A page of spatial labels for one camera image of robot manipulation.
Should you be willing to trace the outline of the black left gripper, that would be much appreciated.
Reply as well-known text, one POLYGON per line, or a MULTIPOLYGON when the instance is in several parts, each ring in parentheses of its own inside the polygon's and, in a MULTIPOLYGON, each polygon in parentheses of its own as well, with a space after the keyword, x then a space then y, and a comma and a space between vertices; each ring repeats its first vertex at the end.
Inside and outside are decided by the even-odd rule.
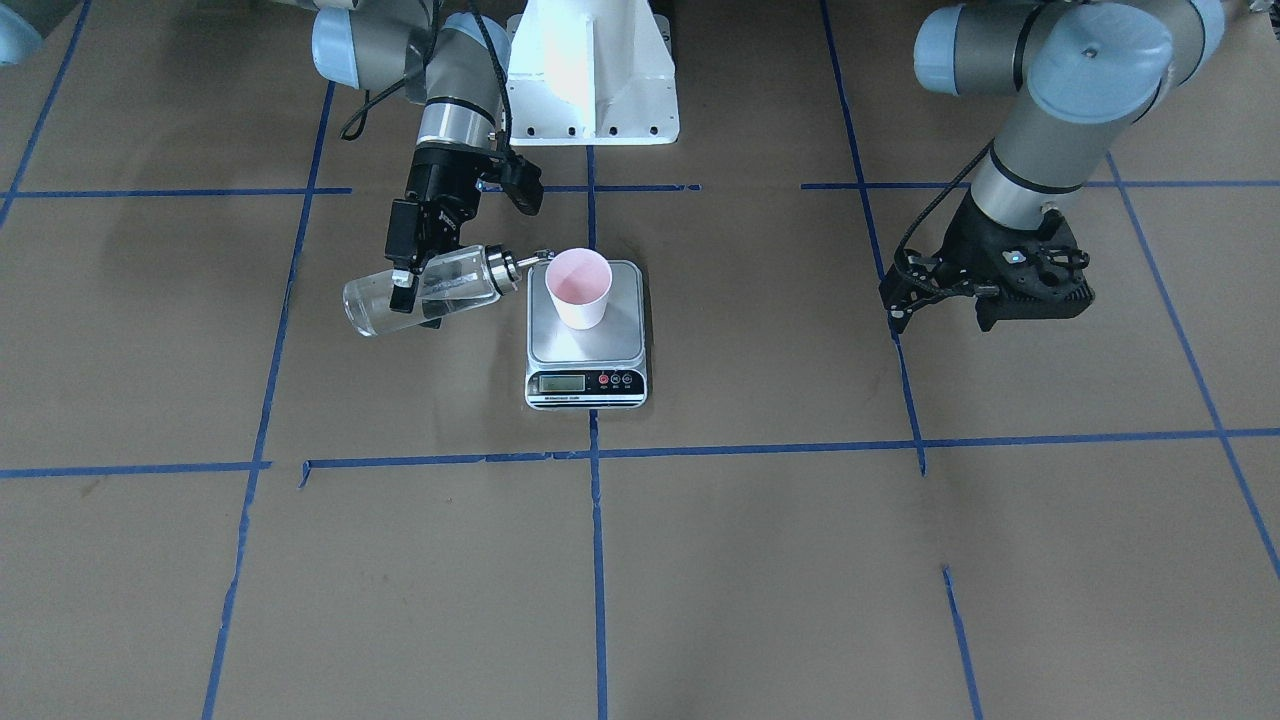
POLYGON ((1007 228, 968 192, 938 258, 896 251, 879 297, 893 333, 904 333, 922 309, 955 297, 975 297, 983 332, 1001 320, 1070 319, 1094 302, 1084 275, 1089 263, 1062 213, 1048 211, 1033 231, 1007 228))

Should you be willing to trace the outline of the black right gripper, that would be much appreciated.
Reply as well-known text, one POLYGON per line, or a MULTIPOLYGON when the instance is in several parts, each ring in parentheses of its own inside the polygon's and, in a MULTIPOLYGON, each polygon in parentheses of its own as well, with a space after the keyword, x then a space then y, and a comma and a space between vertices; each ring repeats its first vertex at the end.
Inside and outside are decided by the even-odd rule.
MULTIPOLYGON (((415 150, 404 199, 394 200, 385 258, 392 263, 389 309, 408 314, 419 296, 422 261, 460 249, 461 225, 477 215, 490 159, 474 150, 424 145, 415 150)), ((424 299, 420 325, 442 327, 445 300, 424 299)))

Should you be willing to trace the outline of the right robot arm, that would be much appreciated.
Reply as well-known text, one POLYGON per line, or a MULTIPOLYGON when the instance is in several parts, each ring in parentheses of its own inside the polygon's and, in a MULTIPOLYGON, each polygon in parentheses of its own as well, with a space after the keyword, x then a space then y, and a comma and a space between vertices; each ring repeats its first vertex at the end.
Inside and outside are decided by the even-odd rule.
POLYGON ((191 85, 204 108, 221 108, 230 72, 259 69, 275 88, 275 41, 297 40, 310 20, 314 67, 326 81, 364 91, 362 106, 342 126, 356 140, 367 113, 388 97, 421 106, 412 165, 402 199, 392 204, 385 255, 390 269, 351 281, 346 314, 366 337, 412 325, 439 327, 444 316, 495 302, 518 283, 515 261, 499 246, 463 246, 460 232, 477 214, 484 184, 499 184, 522 213, 540 210, 540 170, 515 154, 498 131, 509 118, 506 70, 509 41, 492 19, 475 12, 445 15, 439 1, 251 1, 256 46, 242 37, 221 51, 200 35, 236 8, 233 1, 105 1, 124 31, 116 59, 141 49, 173 10, 165 29, 157 88, 191 85))

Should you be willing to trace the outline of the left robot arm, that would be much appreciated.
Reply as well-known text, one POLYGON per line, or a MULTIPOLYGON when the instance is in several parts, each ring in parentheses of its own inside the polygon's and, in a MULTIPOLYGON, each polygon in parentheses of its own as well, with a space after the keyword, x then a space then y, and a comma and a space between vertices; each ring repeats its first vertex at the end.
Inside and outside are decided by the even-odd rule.
POLYGON ((970 297, 982 331, 1079 316, 1091 259, 1065 217, 1111 145, 1194 78, 1226 32, 1220 1, 957 4, 918 31, 918 82, 1006 96, 1012 110, 957 174, 970 181, 932 254, 901 240, 879 283, 891 329, 970 297))

